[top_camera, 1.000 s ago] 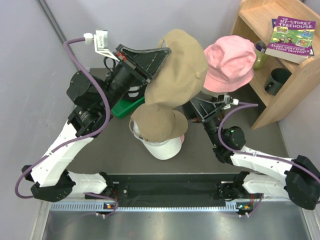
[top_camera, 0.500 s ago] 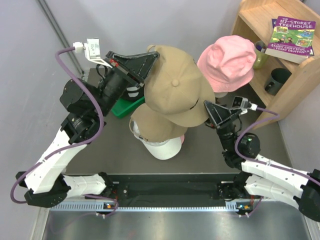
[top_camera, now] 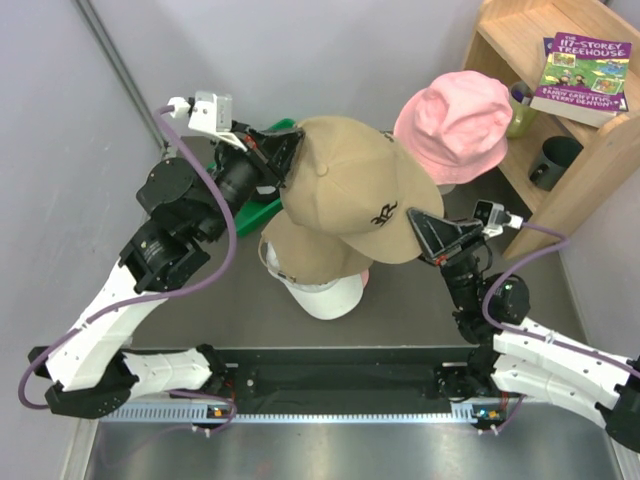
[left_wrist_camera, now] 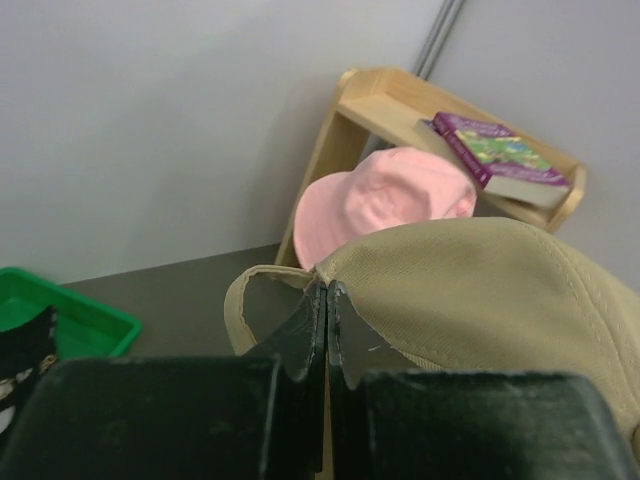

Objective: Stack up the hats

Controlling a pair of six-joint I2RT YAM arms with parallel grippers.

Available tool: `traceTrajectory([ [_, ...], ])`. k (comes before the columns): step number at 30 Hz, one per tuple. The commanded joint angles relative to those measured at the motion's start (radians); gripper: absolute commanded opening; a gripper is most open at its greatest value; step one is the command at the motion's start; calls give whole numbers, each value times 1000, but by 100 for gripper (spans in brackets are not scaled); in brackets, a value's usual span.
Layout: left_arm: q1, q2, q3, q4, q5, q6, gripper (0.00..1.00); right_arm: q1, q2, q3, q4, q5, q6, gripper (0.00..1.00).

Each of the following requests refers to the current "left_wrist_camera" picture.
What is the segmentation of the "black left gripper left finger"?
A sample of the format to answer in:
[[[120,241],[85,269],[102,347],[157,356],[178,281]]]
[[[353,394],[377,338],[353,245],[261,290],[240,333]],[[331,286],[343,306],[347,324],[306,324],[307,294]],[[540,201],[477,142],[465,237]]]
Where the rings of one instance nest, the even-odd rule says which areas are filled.
[[[5,479],[311,479],[323,466],[327,289],[236,357],[77,359],[36,387]]]

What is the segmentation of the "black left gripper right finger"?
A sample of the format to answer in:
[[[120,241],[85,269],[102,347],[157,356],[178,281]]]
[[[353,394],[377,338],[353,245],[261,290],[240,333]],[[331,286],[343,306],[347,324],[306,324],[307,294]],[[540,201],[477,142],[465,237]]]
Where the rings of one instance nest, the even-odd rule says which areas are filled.
[[[565,372],[429,372],[327,292],[337,479],[635,479],[602,395]]]

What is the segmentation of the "pink bucket hat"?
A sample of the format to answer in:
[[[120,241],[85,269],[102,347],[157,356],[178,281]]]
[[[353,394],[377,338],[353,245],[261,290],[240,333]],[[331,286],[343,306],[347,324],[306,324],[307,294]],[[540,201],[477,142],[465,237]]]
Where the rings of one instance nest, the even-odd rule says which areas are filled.
[[[347,243],[384,229],[469,218],[475,186],[448,160],[413,147],[378,150],[353,170],[326,175],[303,192],[293,245],[309,270]]]

